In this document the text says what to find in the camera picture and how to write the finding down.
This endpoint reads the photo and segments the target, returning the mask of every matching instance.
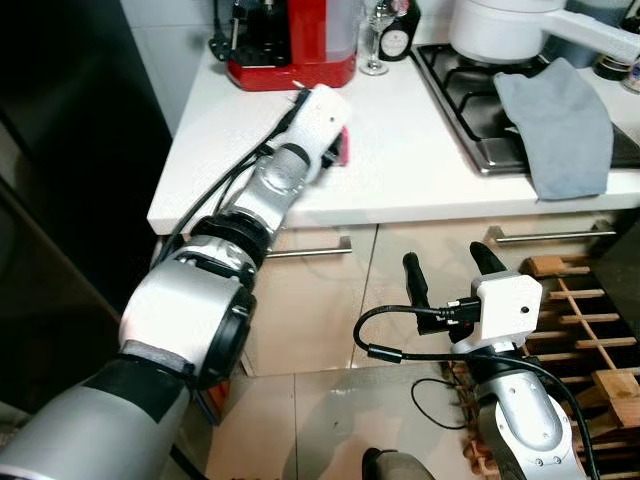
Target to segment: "white countertop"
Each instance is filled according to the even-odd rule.
[[[640,96],[581,71],[611,119],[640,143]],[[310,186],[287,217],[290,227],[337,226],[530,215],[640,206],[640,171],[614,170],[607,193],[542,202],[528,179],[480,176],[456,142],[410,59],[381,77],[357,73],[341,95],[353,106],[350,163]],[[247,93],[205,50],[148,213],[159,235],[289,108],[292,92]],[[212,211],[215,197],[190,223]]]

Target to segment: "wooden slat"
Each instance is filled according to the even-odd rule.
[[[629,478],[640,478],[640,472],[619,472],[600,475],[600,480],[626,480]]]
[[[640,427],[640,397],[613,398],[609,411],[622,428]]]
[[[541,355],[536,355],[536,358],[541,362],[560,362],[562,360],[575,360],[576,358],[583,358],[584,355],[581,353],[543,353]]]
[[[566,385],[573,385],[576,383],[589,383],[591,381],[591,377],[588,375],[584,375],[582,377],[560,377],[560,380],[562,380],[562,383]]]
[[[566,298],[599,298],[604,297],[604,290],[601,288],[594,288],[592,290],[563,290],[560,292],[550,292],[549,298],[551,300],[564,300]]]
[[[582,318],[587,323],[605,323],[620,320],[620,315],[617,313],[592,313],[582,315]],[[559,322],[562,325],[574,325],[580,323],[580,317],[577,315],[562,315]]]
[[[598,462],[610,462],[611,460],[628,460],[630,458],[636,458],[637,454],[635,452],[611,452],[611,453],[602,453],[598,455]],[[585,456],[581,453],[579,454],[580,460],[584,461]]]
[[[571,332],[568,332],[568,331],[554,330],[554,331],[548,331],[548,332],[533,332],[529,334],[527,339],[543,340],[543,339],[550,339],[550,338],[566,338],[570,335],[571,335]]]
[[[558,316],[558,312],[554,310],[540,310],[538,312],[538,320],[546,320],[548,318],[556,318]]]
[[[577,340],[575,347],[578,350],[586,348],[598,348],[602,347],[629,347],[635,345],[638,341],[635,337],[623,337],[623,338],[602,338],[597,340]]]
[[[598,371],[592,375],[596,387],[606,398],[640,397],[640,385],[630,372]]]
[[[599,437],[600,435],[619,428],[618,421],[611,412],[606,412],[591,420],[587,420],[587,425],[589,426],[589,435],[591,438]]]
[[[578,405],[582,408],[601,407],[608,403],[607,398],[602,395],[602,392],[600,392],[597,386],[589,387],[575,397]]]
[[[562,288],[562,291],[564,293],[568,293],[569,292],[569,289],[567,288],[567,284],[565,283],[565,281],[562,278],[558,279],[558,285],[560,285],[560,288]],[[591,338],[591,340],[597,342],[598,337],[596,336],[595,333],[593,333],[593,330],[591,329],[589,324],[587,322],[585,322],[584,318],[582,318],[583,317],[582,312],[580,311],[580,308],[578,307],[578,304],[576,303],[575,298],[572,297],[572,296],[568,296],[567,300],[569,301],[569,304],[571,305],[571,308],[573,309],[573,313],[575,313],[576,316],[578,316],[580,318],[580,324],[582,325],[582,328],[584,328],[585,331],[587,332],[587,335],[589,335],[589,338]],[[606,362],[607,366],[611,370],[615,370],[616,369],[616,364],[613,363],[613,360],[611,360],[611,357],[609,356],[607,351],[604,349],[604,347],[602,345],[596,343],[596,348],[600,352],[600,355],[602,355],[602,358]]]
[[[582,445],[582,439],[578,436],[578,442],[576,442],[576,450],[581,452],[584,450],[584,445]],[[596,443],[593,445],[593,449],[596,452],[604,451],[604,450],[614,450],[617,448],[636,448],[640,447],[638,443],[629,443],[629,442],[606,442],[606,443]]]
[[[534,276],[545,277],[549,275],[585,275],[591,272],[586,266],[572,267],[564,261],[581,260],[581,258],[560,257],[558,255],[540,255],[529,258],[529,267]]]

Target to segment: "white wall tile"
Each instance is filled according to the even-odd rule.
[[[149,80],[173,135],[189,98],[211,28],[202,26],[132,29]]]
[[[221,10],[230,0],[219,0]],[[129,25],[158,27],[171,25],[209,25],[213,0],[120,0]]]

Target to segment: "black cable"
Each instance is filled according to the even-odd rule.
[[[392,313],[392,312],[400,312],[400,313],[431,313],[434,315],[440,315],[441,310],[439,308],[419,308],[419,307],[410,307],[407,305],[381,305],[380,307],[375,307],[362,314],[362,316],[356,322],[355,327],[353,327],[353,340],[356,342],[361,349],[365,352],[369,349],[369,345],[362,341],[360,338],[360,330],[362,326],[365,324],[367,320],[371,317],[375,317],[376,315],[381,315],[383,313]]]
[[[426,382],[440,383],[442,385],[447,385],[448,387],[456,386],[456,384],[453,382],[447,382],[446,380],[440,380],[439,378],[421,378],[420,380],[416,380],[415,382],[413,382],[413,385],[411,385],[411,400],[413,401],[413,404],[416,406],[416,408],[420,410],[420,413],[422,413],[425,417],[427,417],[431,422],[435,423],[440,428],[444,428],[445,430],[462,430],[463,428],[466,428],[467,426],[466,423],[463,423],[462,425],[456,425],[456,426],[445,425],[443,423],[440,423],[438,420],[436,420],[435,418],[433,418],[431,415],[429,415],[427,412],[424,411],[424,409],[420,406],[420,404],[418,403],[418,400],[416,399],[415,390],[418,385]]]
[[[171,458],[173,458],[173,461],[176,462],[176,464],[184,471],[184,473],[189,475],[189,478],[192,480],[209,480],[200,473],[200,470],[198,470],[187,456],[182,453],[182,450],[175,445],[171,445]]]
[[[238,177],[246,170],[248,170],[249,168],[255,166],[257,160],[254,160],[252,162],[247,163],[246,165],[243,165],[242,168],[240,168],[238,170],[238,173],[236,175],[234,175],[233,177],[231,177],[228,181],[227,181],[227,185],[224,187],[224,190],[222,191],[222,193],[220,194],[220,198],[218,198],[218,201],[216,202],[216,206],[213,209],[213,214],[215,215],[216,213],[218,213],[220,211],[220,209],[222,208],[222,204],[224,203],[225,198],[227,198],[227,195],[229,194],[229,190],[231,190],[231,186],[233,185],[233,183],[238,179]]]
[[[222,33],[222,23],[220,22],[220,9],[218,0],[213,0],[213,29],[216,33]]]
[[[161,261],[169,256],[171,253],[171,249],[173,245],[184,229],[184,227],[189,223],[189,221],[193,218],[193,216],[198,213],[198,210],[202,208],[202,206],[207,203],[207,201],[216,193],[225,182],[229,181],[232,178],[237,177],[240,173],[242,173],[246,168],[246,163],[253,158],[256,153],[269,141],[273,138],[272,134],[269,134],[262,142],[260,142],[253,150],[251,150],[248,154],[246,154],[242,160],[233,165],[229,170],[225,172],[225,174],[220,177],[220,179],[213,184],[206,192],[204,192],[200,198],[191,206],[191,208],[185,213],[182,218],[176,223],[173,230],[167,237],[166,241],[162,245],[158,256],[154,260],[151,268],[153,269],[156,265],[158,265]]]
[[[356,345],[363,349],[364,351],[369,351],[369,344],[365,343],[360,337],[360,331],[362,330],[363,325],[367,320],[376,315],[380,315],[383,313],[390,312],[402,312],[402,313],[433,313],[435,315],[439,315],[442,312],[442,309],[432,309],[432,308],[415,308],[406,305],[382,305],[380,307],[376,307],[368,312],[365,312],[356,322],[355,327],[353,328],[353,340]],[[592,480],[600,480],[600,474],[598,472],[598,468],[595,462],[595,456],[593,454],[593,447],[591,444],[591,437],[589,436],[589,428],[587,427],[587,422],[582,414],[582,410],[580,409],[580,405],[576,401],[575,397],[571,393],[571,391],[567,388],[567,386],[562,383],[562,381],[556,377],[553,373],[548,370],[535,365],[533,363],[529,363],[525,360],[520,360],[516,358],[510,357],[502,357],[500,355],[488,355],[481,353],[444,353],[444,354],[429,354],[429,353],[404,353],[402,352],[401,358],[403,360],[416,360],[416,361],[428,361],[428,362],[442,362],[442,361],[469,361],[469,360],[490,360],[496,361],[500,363],[504,363],[507,365],[511,365],[514,367],[521,368],[523,370],[528,370],[530,372],[542,375],[553,383],[555,383],[560,391],[562,392],[562,396],[569,403],[571,410],[576,418],[576,423],[578,424],[578,430],[580,431],[580,436],[582,437],[582,444],[584,447],[584,453],[586,457],[587,463],[587,471],[591,476]]]

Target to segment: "white pot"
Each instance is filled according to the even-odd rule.
[[[456,0],[449,41],[461,55],[508,64],[538,55],[549,34],[625,63],[640,56],[640,36],[563,10],[566,0]]]

